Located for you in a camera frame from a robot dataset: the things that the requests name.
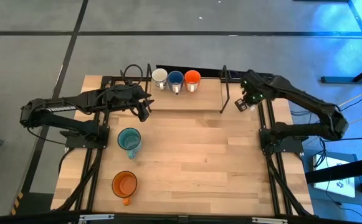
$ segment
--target blue mug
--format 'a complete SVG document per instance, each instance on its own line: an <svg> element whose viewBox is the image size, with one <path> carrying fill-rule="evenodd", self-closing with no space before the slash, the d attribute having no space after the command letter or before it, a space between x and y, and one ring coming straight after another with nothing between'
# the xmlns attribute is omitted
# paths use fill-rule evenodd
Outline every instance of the blue mug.
<svg viewBox="0 0 362 224"><path fill-rule="evenodd" d="M183 74L179 71L172 71L168 74L168 86L170 90L173 90L175 94L181 91L183 86Z"/></svg>
<svg viewBox="0 0 362 224"><path fill-rule="evenodd" d="M126 128L118 134L117 143L126 150L129 159L134 159L142 148L141 134L135 128Z"/></svg>

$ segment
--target orange mug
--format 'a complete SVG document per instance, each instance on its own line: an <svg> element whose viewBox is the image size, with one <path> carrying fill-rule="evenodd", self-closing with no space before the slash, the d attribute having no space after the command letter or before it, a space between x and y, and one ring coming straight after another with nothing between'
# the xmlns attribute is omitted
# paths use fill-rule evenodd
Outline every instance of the orange mug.
<svg viewBox="0 0 362 224"><path fill-rule="evenodd" d="M198 71L190 70L190 71L186 72L185 73L185 85L186 85L186 88L188 89L188 91L190 91L191 93L196 91L196 89L199 86L200 79L201 79L201 77L200 77L200 73Z"/></svg>
<svg viewBox="0 0 362 224"><path fill-rule="evenodd" d="M113 193L123 199L124 205L130 205L130 197L135 192L138 181L130 171L121 171L113 179Z"/></svg>

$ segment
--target white mug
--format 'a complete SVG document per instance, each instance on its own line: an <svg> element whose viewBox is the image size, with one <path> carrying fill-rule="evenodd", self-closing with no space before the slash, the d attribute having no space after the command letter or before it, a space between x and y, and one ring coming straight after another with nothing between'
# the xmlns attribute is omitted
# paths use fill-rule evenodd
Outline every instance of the white mug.
<svg viewBox="0 0 362 224"><path fill-rule="evenodd" d="M164 90L167 86L168 73L162 68L157 68L151 74L151 79L155 82L155 85L160 89Z"/></svg>

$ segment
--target mug rack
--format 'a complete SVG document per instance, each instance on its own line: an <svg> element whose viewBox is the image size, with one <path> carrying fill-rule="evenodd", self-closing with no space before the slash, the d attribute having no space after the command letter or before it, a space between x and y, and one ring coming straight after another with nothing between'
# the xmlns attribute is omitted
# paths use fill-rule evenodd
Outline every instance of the mug rack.
<svg viewBox="0 0 362 224"><path fill-rule="evenodd" d="M194 67L178 67L178 66L172 66L172 65L156 65L156 68L162 68L165 69L168 73L172 71L179 71L183 74L185 74L189 70L195 70L198 71L201 75L201 79L216 79L218 78L220 83L225 83L226 87L226 99L222 97L222 85L219 85L221 88L221 102L222 102L222 108L219 110L220 113L222 113L225 110L225 107L227 106L230 96L229 96L229 83L232 81L231 73L226 68L226 65L222 67L222 70L216 70L216 69L208 69L208 68L194 68ZM146 69L146 75L143 75L141 78L142 82L145 82L145 91L149 93L149 84L151 83L151 74L152 69L150 63L148 63L147 69ZM103 79L109 80L108 82L113 82L112 85L115 84L115 82L119 81L122 82L122 77L112 77L112 76L104 76ZM132 81L139 81L140 77L127 77L127 79Z"/></svg>

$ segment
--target mug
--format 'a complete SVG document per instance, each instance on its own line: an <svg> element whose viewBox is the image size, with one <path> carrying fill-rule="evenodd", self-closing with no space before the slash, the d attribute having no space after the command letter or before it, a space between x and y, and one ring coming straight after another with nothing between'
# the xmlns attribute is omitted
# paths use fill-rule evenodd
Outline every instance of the mug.
<svg viewBox="0 0 362 224"><path fill-rule="evenodd" d="M166 70L158 68L151 74L151 79L160 90L164 90L167 86L167 76L168 73Z"/></svg>
<svg viewBox="0 0 362 224"><path fill-rule="evenodd" d="M126 128L118 134L117 143L126 150L129 159L134 159L142 148L141 134L135 128Z"/></svg>
<svg viewBox="0 0 362 224"><path fill-rule="evenodd" d="M135 174L130 171L121 171L114 178L112 182L113 193L123 199L125 206L131 204L130 197L135 192L138 180Z"/></svg>
<svg viewBox="0 0 362 224"><path fill-rule="evenodd" d="M168 74L168 86L178 95L183 86L183 74L179 71L172 71Z"/></svg>
<svg viewBox="0 0 362 224"><path fill-rule="evenodd" d="M185 85L188 91L193 93L197 90L199 84L200 84L200 73L195 70L190 70L185 73Z"/></svg>

